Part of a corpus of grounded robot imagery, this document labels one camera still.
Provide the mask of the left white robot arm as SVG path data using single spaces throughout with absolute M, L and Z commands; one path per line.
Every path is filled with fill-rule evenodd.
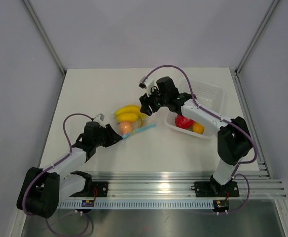
M 63 158 L 45 168 L 30 168 L 24 178 L 16 207 L 27 215 L 50 218 L 58 204 L 69 197 L 97 194 L 92 176 L 78 168 L 96 153 L 123 139 L 110 124 L 87 122 L 84 131 Z

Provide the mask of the clear zip top bag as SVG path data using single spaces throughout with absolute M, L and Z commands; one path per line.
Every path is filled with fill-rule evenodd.
M 113 112 L 115 127 L 122 139 L 156 127 L 156 123 L 140 111 L 140 106 L 129 104 Z

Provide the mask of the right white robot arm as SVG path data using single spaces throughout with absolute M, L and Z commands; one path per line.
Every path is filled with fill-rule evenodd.
M 242 117 L 228 118 L 199 104 L 193 93 L 180 93 L 170 77 L 154 81 L 142 78 L 140 111 L 148 116 L 166 107 L 169 111 L 199 122 L 217 138 L 218 166 L 210 177 L 209 190 L 214 196 L 227 191 L 241 161 L 253 148 L 248 127 Z

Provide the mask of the orange peach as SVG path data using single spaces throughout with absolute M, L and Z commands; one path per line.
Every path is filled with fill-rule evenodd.
M 130 121 L 122 121 L 119 123 L 119 132 L 121 135 L 126 135 L 134 130 L 133 123 Z

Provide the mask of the yellow banana bunch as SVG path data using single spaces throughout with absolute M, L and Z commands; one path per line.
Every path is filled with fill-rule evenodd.
M 127 105 L 119 108 L 115 113 L 114 117 L 117 122 L 130 121 L 132 123 L 143 120 L 146 115 L 140 112 L 140 107 L 137 105 Z

